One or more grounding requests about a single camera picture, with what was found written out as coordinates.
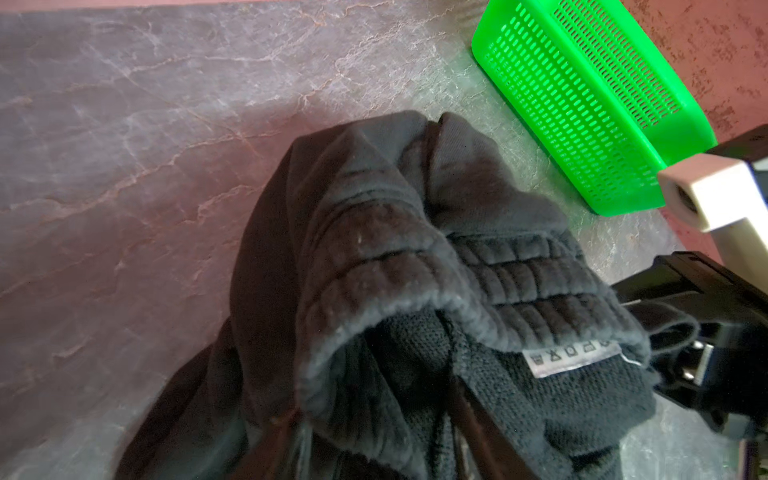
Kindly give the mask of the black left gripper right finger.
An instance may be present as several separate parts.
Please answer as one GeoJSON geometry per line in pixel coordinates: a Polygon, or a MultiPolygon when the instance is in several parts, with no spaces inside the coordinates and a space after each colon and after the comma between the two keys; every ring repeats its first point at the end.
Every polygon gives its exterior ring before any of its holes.
{"type": "Polygon", "coordinates": [[[465,383],[450,381],[447,410],[454,425],[461,479],[536,479],[465,383]]]}

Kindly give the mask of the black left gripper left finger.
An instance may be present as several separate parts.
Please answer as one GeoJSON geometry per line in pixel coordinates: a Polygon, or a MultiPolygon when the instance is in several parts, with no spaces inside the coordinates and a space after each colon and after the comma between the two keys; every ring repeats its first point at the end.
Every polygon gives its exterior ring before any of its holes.
{"type": "Polygon", "coordinates": [[[300,413],[295,408],[271,419],[261,439],[241,459],[230,479],[276,479],[299,419],[300,413]]]}

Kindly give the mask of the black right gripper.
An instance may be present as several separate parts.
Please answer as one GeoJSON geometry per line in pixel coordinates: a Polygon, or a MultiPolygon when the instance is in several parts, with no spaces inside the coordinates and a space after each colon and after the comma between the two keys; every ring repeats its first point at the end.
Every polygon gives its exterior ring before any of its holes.
{"type": "Polygon", "coordinates": [[[694,251],[658,256],[613,286],[640,319],[655,391],[729,438],[767,435],[767,296],[694,251]]]}

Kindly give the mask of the black shorts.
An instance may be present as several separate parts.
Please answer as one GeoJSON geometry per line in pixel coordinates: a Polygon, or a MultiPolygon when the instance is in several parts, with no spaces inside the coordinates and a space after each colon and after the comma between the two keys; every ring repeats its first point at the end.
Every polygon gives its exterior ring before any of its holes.
{"type": "Polygon", "coordinates": [[[464,118],[297,138],[240,244],[230,314],[169,381],[119,479],[230,479],[300,413],[277,478],[461,479],[461,379],[536,479],[618,479],[660,378],[567,218],[464,118]]]}

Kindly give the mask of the green plastic basket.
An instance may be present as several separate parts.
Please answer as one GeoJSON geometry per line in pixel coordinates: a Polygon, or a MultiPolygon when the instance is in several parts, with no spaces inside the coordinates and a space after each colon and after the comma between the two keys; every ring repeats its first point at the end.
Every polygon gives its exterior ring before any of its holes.
{"type": "Polygon", "coordinates": [[[658,173],[717,143],[699,104],[619,1],[492,1],[471,49],[599,215],[662,207],[658,173]]]}

